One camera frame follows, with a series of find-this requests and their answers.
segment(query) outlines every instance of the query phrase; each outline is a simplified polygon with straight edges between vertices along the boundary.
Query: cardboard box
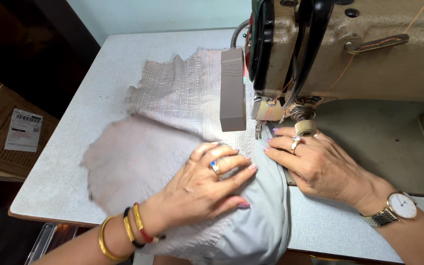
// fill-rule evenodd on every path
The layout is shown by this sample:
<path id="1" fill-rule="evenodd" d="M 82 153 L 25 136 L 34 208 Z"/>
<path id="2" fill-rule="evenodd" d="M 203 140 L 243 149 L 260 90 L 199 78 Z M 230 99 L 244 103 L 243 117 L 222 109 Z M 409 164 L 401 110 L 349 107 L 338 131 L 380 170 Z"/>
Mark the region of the cardboard box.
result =
<path id="1" fill-rule="evenodd" d="M 13 110 L 21 109 L 43 116 L 37 152 L 4 149 Z M 0 180 L 23 182 L 35 161 L 52 136 L 59 120 L 32 105 L 17 93 L 0 83 Z"/>

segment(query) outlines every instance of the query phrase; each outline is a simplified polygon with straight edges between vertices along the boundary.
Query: bracelet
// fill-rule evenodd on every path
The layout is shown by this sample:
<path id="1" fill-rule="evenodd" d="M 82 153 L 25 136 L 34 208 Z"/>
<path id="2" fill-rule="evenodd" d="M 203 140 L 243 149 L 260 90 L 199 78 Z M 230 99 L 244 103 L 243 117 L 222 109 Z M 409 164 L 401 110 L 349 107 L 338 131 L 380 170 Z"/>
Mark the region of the bracelet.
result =
<path id="1" fill-rule="evenodd" d="M 125 261 L 127 260 L 130 255 L 128 256 L 123 256 L 123 257 L 116 257 L 114 255 L 112 255 L 112 253 L 107 250 L 106 245 L 104 244 L 104 227 L 106 226 L 106 224 L 109 222 L 109 220 L 111 220 L 112 218 L 114 218 L 115 216 L 109 216 L 108 218 L 106 218 L 106 220 L 104 220 L 104 222 L 101 225 L 101 228 L 99 229 L 99 245 L 101 246 L 101 251 L 102 253 L 107 256 L 111 261 L 117 261 L 117 262 L 121 262 L 121 261 Z"/>
<path id="2" fill-rule="evenodd" d="M 145 241 L 147 243 L 151 243 L 153 241 L 153 238 L 149 237 L 146 234 L 145 229 L 143 228 L 142 220 L 140 219 L 140 213 L 138 212 L 138 203 L 135 203 L 133 205 L 133 213 L 135 216 L 135 221 L 137 222 L 138 229 L 140 229 L 140 232 L 142 233 L 143 238 L 145 238 Z"/>
<path id="3" fill-rule="evenodd" d="M 141 249 L 145 246 L 145 244 L 139 244 L 137 241 L 135 241 L 135 237 L 133 236 L 132 230 L 130 229 L 130 223 L 129 223 L 129 211 L 130 207 L 127 207 L 124 211 L 124 225 L 125 229 L 127 230 L 127 235 L 129 236 L 130 241 L 132 244 L 137 248 Z"/>

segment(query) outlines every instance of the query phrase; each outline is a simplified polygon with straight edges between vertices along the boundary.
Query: wristwatch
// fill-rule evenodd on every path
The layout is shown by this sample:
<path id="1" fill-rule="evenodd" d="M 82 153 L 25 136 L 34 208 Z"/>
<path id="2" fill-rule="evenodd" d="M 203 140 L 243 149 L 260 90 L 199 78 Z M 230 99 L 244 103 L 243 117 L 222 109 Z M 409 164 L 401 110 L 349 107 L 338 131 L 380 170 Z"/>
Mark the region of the wristwatch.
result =
<path id="1" fill-rule="evenodd" d="M 363 219 L 371 226 L 384 226 L 391 222 L 403 219 L 415 219 L 416 201 L 405 192 L 392 193 L 387 199 L 387 207 L 371 216 L 363 216 Z"/>

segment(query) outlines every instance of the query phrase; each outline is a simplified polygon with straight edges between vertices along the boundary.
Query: barcode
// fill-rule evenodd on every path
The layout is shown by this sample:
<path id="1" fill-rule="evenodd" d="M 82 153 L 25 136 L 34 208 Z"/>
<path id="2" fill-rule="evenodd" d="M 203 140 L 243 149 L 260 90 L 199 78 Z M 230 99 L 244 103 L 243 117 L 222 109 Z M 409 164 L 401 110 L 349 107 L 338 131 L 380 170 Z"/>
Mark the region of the barcode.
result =
<path id="1" fill-rule="evenodd" d="M 21 114 L 16 114 L 15 117 L 18 118 L 18 119 L 33 122 L 33 123 L 40 123 L 39 119 L 31 118 L 29 116 L 24 116 L 24 115 L 21 115 Z"/>

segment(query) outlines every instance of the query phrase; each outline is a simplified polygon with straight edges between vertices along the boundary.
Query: ring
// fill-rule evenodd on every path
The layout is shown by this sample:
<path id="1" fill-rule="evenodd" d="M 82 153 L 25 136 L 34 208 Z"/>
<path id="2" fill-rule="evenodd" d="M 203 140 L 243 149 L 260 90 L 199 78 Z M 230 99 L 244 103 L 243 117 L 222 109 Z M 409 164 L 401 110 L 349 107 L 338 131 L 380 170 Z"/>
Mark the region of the ring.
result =
<path id="1" fill-rule="evenodd" d="M 220 172 L 220 168 L 219 168 L 219 166 L 217 166 L 217 161 L 212 161 L 211 167 L 214 170 L 215 174 L 217 174 L 217 176 L 219 176 L 219 178 L 221 178 L 222 172 Z"/>
<path id="2" fill-rule="evenodd" d="M 292 142 L 292 146 L 291 146 L 291 154 L 294 154 L 295 148 L 300 143 L 300 137 L 294 136 L 294 137 L 292 137 L 292 140 L 293 140 L 293 142 Z"/>
<path id="3" fill-rule="evenodd" d="M 322 133 L 322 131 L 318 131 L 316 134 L 313 135 L 313 137 L 316 138 L 321 133 Z"/>

